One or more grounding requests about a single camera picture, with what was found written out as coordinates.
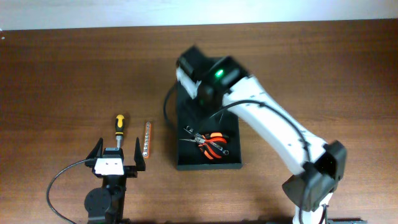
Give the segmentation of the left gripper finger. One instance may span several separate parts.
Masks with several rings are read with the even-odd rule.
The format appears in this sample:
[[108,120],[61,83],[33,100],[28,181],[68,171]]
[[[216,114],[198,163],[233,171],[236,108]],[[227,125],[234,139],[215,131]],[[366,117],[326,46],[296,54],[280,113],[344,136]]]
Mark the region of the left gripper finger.
[[96,159],[101,156],[103,150],[103,138],[99,138],[95,147],[87,155],[86,159]]
[[146,163],[144,160],[144,156],[142,155],[139,138],[136,138],[136,145],[134,149],[134,162],[136,163],[136,170],[138,172],[143,172],[146,170]]

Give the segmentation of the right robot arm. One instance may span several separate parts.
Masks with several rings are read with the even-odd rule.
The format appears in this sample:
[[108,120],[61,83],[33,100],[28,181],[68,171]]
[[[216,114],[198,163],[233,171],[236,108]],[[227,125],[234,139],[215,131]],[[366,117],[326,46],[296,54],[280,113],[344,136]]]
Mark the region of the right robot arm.
[[292,223],[329,223],[328,206],[344,176],[347,150],[326,142],[286,112],[233,57],[190,47],[176,62],[178,148],[210,164],[241,160],[238,120],[267,142],[291,172],[283,191]]

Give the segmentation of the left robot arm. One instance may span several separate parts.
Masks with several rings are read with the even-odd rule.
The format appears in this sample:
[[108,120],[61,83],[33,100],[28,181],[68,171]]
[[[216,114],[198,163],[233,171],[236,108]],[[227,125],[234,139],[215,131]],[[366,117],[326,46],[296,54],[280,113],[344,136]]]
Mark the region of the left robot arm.
[[124,164],[121,148],[104,148],[103,138],[98,140],[86,159],[85,165],[102,180],[102,186],[89,191],[84,201],[88,223],[132,223],[123,213],[127,180],[136,178],[139,172],[146,170],[139,138],[134,149],[134,165]]

